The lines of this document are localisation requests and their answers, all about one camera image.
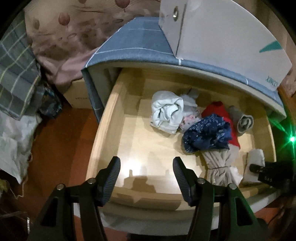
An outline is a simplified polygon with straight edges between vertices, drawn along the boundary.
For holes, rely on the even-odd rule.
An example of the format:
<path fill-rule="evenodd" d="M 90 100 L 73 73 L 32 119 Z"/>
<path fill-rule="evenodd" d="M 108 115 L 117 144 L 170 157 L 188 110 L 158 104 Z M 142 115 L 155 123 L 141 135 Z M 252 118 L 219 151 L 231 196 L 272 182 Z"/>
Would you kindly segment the white cloth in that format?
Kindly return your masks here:
<path fill-rule="evenodd" d="M 258 180 L 260 168 L 265 167 L 265 156 L 262 149 L 253 149 L 247 154 L 246 167 L 242 179 L 242 184 L 260 184 Z"/>

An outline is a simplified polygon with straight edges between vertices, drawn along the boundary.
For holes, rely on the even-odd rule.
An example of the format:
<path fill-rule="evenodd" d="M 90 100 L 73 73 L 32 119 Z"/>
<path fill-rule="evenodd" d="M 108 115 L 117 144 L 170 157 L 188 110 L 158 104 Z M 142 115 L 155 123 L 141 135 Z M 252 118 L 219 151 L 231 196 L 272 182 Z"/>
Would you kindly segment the beige garment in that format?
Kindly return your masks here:
<path fill-rule="evenodd" d="M 243 178 L 233 162 L 238 157 L 240 148 L 230 144 L 228 149 L 212 149 L 201 154 L 207 165 L 206 179 L 213 185 L 226 187 L 238 186 Z"/>

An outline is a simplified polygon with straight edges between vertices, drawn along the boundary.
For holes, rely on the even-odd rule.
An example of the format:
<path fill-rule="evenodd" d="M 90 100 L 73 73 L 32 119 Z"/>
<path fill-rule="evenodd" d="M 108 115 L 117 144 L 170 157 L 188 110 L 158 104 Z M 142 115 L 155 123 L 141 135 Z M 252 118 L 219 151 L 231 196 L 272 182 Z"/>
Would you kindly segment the navy floral underwear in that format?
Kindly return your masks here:
<path fill-rule="evenodd" d="M 215 113 L 193 124 L 182 137 L 183 147 L 188 153 L 228 149 L 231 140 L 230 123 Z"/>

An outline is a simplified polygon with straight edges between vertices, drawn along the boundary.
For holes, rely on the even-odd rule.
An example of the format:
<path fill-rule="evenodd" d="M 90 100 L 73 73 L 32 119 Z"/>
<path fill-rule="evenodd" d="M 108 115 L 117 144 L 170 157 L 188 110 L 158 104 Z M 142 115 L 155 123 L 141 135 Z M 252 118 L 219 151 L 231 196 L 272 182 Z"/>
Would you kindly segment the grey sock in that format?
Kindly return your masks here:
<path fill-rule="evenodd" d="M 227 111 L 234 124 L 234 128 L 238 136 L 242 136 L 253 128 L 253 116 L 244 114 L 241 110 L 237 109 L 233 105 L 230 106 Z"/>

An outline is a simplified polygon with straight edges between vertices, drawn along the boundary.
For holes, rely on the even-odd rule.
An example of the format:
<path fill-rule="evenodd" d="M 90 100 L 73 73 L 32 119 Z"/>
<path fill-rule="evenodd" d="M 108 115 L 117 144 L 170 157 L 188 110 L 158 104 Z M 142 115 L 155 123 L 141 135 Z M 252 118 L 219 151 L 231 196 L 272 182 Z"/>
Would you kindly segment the light blue garment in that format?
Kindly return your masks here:
<path fill-rule="evenodd" d="M 177 132 L 183 119 L 184 101 L 170 91 L 157 91 L 152 96 L 151 125 L 165 133 Z"/>

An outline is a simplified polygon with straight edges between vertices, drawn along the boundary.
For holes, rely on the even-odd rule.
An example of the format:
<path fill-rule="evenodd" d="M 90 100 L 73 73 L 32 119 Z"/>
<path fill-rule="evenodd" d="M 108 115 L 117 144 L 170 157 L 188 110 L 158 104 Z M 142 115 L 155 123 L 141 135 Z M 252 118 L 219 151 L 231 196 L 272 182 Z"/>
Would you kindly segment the wooden drawer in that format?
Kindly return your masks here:
<path fill-rule="evenodd" d="M 124 68 L 114 85 L 94 140 L 87 178 L 105 168 L 112 157 L 121 160 L 120 173 L 111 202 L 146 209 L 185 211 L 173 173 L 173 158 L 180 157 L 197 176 L 206 177 L 206 163 L 199 153 L 188 154 L 182 134 L 170 135 L 151 126 L 152 96 L 159 90 L 181 94 L 198 91 L 200 110 L 214 101 L 236 106 L 254 118 L 252 130 L 238 138 L 240 151 L 234 161 L 243 174 L 248 153 L 262 149 L 265 160 L 276 161 L 271 126 L 264 105 L 249 93 L 213 75 L 194 76 L 153 69 Z"/>

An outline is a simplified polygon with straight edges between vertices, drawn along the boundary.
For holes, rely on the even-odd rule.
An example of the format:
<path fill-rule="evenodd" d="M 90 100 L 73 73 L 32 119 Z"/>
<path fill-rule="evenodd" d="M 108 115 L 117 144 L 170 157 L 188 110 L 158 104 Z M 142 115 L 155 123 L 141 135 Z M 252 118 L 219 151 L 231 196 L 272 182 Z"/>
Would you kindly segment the pink floral underwear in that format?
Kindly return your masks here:
<path fill-rule="evenodd" d="M 202 119 L 201 112 L 199 110 L 196 110 L 194 113 L 185 116 L 180 125 L 179 129 L 181 133 L 184 133 L 187 131 L 193 124 L 199 122 Z"/>

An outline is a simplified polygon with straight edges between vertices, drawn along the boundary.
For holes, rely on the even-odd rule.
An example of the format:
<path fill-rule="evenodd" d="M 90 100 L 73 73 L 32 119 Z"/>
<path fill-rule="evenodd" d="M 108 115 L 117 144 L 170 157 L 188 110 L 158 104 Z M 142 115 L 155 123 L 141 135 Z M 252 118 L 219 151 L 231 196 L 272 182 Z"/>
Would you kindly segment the red underwear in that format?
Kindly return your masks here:
<path fill-rule="evenodd" d="M 230 118 L 229 113 L 227 112 L 223 102 L 221 101 L 214 101 L 211 104 L 209 104 L 201 113 L 201 116 L 203 118 L 210 116 L 211 114 L 217 114 L 218 116 L 222 117 L 224 121 L 229 122 L 231 127 L 231 140 L 229 141 L 229 144 L 232 144 L 234 146 L 237 146 L 240 149 L 240 144 L 238 142 L 237 133 L 234 128 L 233 121 Z"/>

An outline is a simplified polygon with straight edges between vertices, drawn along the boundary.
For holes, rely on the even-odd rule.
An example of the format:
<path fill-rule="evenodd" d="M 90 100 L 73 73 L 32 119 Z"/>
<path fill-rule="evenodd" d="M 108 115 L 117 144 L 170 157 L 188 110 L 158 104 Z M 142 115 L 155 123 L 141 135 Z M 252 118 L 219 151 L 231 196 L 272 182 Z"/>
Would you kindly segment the white crumpled bag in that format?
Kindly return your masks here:
<path fill-rule="evenodd" d="M 19 184 L 27 175 L 34 132 L 42 121 L 38 114 L 24 115 L 15 120 L 1 112 L 0 165 Z"/>

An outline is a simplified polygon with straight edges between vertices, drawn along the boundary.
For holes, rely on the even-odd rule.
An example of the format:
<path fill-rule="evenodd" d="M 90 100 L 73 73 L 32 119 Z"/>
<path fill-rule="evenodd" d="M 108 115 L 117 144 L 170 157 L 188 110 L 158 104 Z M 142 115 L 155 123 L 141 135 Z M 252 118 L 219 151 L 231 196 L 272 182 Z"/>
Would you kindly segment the cardboard carton under curtain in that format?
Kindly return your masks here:
<path fill-rule="evenodd" d="M 64 93 L 64 97 L 72 108 L 92 109 L 88 90 L 83 78 L 73 81 L 68 90 Z"/>

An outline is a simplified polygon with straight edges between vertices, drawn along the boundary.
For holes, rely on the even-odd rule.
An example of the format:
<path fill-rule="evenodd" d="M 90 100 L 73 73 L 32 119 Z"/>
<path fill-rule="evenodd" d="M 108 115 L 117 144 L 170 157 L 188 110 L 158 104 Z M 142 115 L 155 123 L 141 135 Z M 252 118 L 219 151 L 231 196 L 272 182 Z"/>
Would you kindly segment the green plaid blanket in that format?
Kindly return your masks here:
<path fill-rule="evenodd" d="M 1 111 L 16 120 L 33 115 L 45 89 L 21 11 L 1 39 Z"/>

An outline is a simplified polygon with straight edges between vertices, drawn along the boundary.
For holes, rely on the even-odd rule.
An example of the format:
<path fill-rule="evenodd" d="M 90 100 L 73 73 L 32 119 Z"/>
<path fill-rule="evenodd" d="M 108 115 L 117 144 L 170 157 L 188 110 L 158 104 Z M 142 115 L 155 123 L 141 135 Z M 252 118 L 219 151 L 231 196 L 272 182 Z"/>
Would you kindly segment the white cardboard box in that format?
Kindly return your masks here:
<path fill-rule="evenodd" d="M 162 1 L 159 26 L 175 57 L 232 71 L 272 91 L 292 68 L 274 35 L 234 1 Z"/>

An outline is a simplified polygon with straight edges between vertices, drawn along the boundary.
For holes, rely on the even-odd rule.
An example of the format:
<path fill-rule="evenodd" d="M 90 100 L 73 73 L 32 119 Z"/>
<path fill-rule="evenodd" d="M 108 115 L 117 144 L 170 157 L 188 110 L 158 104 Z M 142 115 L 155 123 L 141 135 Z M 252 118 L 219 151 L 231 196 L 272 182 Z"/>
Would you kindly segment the blue cloth covered nightstand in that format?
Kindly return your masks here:
<path fill-rule="evenodd" d="M 277 91 L 220 67 L 176 58 L 157 17 L 138 17 L 125 24 L 96 49 L 81 70 L 97 121 L 102 118 L 121 68 L 163 69 L 217 81 L 260 101 L 268 108 L 270 118 L 278 122 L 287 118 Z"/>

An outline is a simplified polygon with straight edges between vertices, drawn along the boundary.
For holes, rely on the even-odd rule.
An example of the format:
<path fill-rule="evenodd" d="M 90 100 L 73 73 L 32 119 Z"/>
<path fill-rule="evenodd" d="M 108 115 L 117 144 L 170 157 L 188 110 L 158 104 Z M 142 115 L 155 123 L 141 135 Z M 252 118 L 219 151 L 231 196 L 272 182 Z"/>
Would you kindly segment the leaf pattern curtain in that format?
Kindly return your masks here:
<path fill-rule="evenodd" d="M 64 93 L 113 33 L 139 16 L 158 16 L 160 1 L 31 1 L 24 9 L 33 53 Z"/>

